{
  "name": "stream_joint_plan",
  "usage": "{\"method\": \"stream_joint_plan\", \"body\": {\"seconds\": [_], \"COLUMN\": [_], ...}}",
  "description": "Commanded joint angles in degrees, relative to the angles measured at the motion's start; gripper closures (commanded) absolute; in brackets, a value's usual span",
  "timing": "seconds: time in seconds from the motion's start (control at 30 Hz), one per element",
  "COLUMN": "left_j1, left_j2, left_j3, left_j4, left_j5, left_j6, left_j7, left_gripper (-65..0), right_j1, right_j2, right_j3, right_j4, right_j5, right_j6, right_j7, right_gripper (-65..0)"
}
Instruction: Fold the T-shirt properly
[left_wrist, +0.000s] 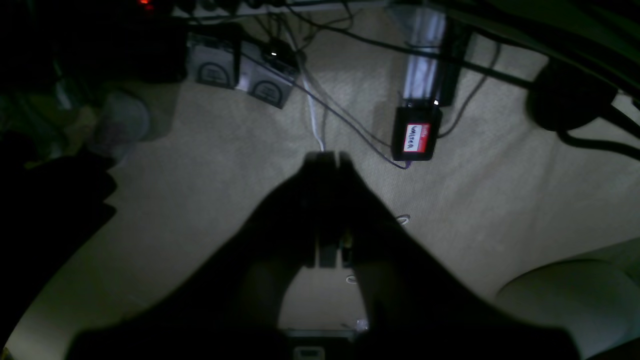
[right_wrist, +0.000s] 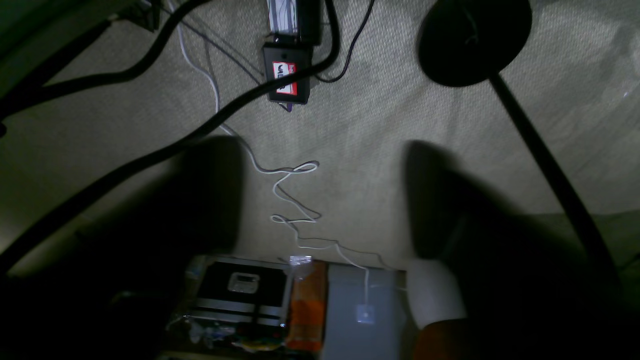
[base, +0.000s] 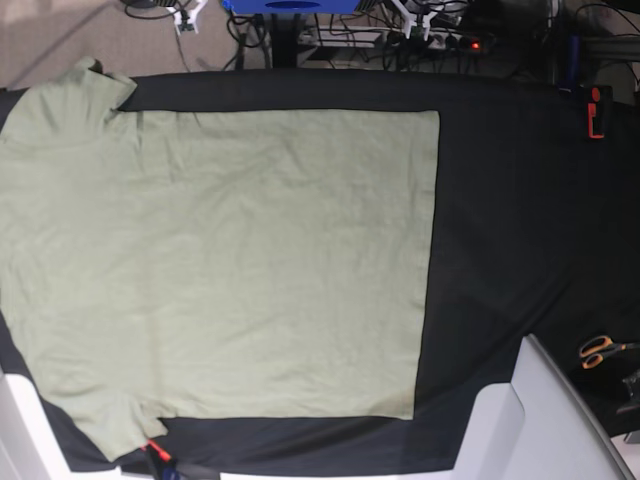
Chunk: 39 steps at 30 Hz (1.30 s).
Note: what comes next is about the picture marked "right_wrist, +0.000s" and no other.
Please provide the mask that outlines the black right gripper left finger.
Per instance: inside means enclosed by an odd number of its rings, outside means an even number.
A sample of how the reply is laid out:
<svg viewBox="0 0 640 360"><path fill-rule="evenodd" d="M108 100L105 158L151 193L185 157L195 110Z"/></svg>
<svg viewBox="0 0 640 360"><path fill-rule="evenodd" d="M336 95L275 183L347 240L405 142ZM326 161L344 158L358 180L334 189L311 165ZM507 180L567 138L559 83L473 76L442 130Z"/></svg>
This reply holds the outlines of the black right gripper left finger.
<svg viewBox="0 0 640 360"><path fill-rule="evenodd" d="M191 260L237 243L245 164L240 139L210 137L42 269L3 279L1 358L153 360Z"/></svg>

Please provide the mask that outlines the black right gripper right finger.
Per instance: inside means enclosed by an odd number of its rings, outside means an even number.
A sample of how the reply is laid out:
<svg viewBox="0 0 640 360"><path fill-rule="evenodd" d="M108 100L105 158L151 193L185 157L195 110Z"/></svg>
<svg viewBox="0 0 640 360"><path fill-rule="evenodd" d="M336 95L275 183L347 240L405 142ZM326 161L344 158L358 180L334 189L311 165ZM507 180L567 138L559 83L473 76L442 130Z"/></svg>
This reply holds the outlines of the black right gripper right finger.
<svg viewBox="0 0 640 360"><path fill-rule="evenodd" d="M571 248L424 141L404 148L411 243L452 271L466 358L637 360L639 308L612 268Z"/></svg>

